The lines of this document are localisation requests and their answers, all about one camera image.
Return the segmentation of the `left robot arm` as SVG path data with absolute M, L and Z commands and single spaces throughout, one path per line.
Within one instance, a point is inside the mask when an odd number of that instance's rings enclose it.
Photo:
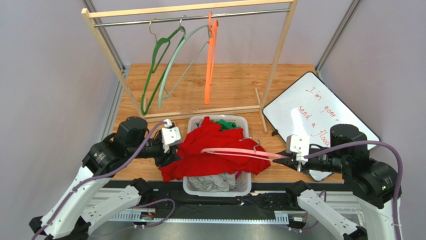
M 148 129 L 145 119 L 127 118 L 116 132 L 89 149 L 74 180 L 55 206 L 29 222 L 34 237 L 86 240 L 122 211 L 153 204 L 153 188 L 144 179 L 136 178 L 119 193 L 90 206 L 98 191 L 134 159 L 153 158 L 160 166 L 175 161 L 182 140 L 180 129 L 169 119 Z

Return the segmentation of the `pink hanger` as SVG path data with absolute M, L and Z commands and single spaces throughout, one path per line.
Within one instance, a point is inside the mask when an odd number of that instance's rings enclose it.
M 280 153 L 272 153 L 257 150 L 257 147 L 261 146 L 261 141 L 254 137 L 245 137 L 241 139 L 243 140 L 253 140 L 257 142 L 257 144 L 252 149 L 243 149 L 243 148 L 232 148 L 232 147 L 217 147 L 217 148 L 204 148 L 200 152 L 211 154 L 211 155 L 221 155 L 221 156 L 233 156 L 233 157 L 248 157 L 253 159 L 259 159 L 263 161 L 272 162 L 273 160 L 279 159 L 292 159 L 293 155 L 288 155 L 286 152 L 284 154 Z

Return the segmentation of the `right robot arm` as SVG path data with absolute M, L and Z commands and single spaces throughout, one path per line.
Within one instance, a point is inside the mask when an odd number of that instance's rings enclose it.
M 397 168 L 370 157 L 369 145 L 388 148 L 382 141 L 370 141 L 356 126 L 336 124 L 329 130 L 330 147 L 314 147 L 306 137 L 290 135 L 286 150 L 275 163 L 297 172 L 310 170 L 339 173 L 344 184 L 361 206 L 365 226 L 358 225 L 328 205 L 304 181 L 286 188 L 286 195 L 295 208 L 312 215 L 338 240 L 400 240 L 402 159 L 394 147 Z

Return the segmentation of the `red t shirt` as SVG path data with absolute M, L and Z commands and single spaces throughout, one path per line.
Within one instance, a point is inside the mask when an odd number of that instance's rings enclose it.
M 180 180 L 183 177 L 201 177 L 239 171 L 258 175 L 271 166 L 269 160 L 248 156 L 211 154 L 206 148 L 238 148 L 252 150 L 257 143 L 245 139 L 242 128 L 223 130 L 222 125 L 204 117 L 201 126 L 186 135 L 179 144 L 177 155 L 180 160 L 159 167 L 163 181 Z

